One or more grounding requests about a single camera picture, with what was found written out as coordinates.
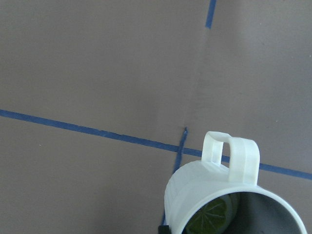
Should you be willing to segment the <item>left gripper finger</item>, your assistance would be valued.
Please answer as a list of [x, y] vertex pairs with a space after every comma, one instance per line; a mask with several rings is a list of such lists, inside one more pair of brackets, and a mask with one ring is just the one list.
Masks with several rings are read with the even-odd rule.
[[171, 234], [171, 229], [169, 225], [159, 225], [157, 231], [158, 234]]

